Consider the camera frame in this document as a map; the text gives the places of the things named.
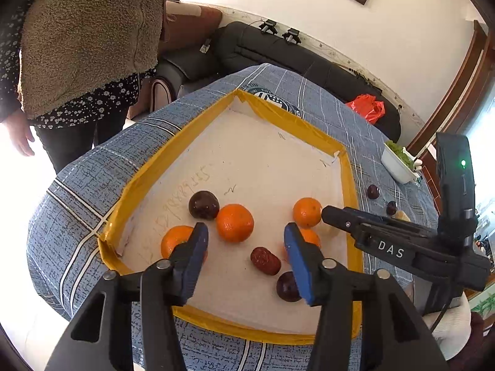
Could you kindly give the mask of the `operator's right gloved hand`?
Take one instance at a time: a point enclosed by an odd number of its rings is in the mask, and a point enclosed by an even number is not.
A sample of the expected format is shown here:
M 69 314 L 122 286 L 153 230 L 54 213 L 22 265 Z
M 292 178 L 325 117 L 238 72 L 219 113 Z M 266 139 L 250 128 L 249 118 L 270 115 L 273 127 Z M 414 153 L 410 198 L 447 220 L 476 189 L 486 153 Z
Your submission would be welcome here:
M 466 346 L 471 335 L 471 309 L 465 293 L 460 305 L 449 308 L 432 333 L 445 360 L 454 358 Z

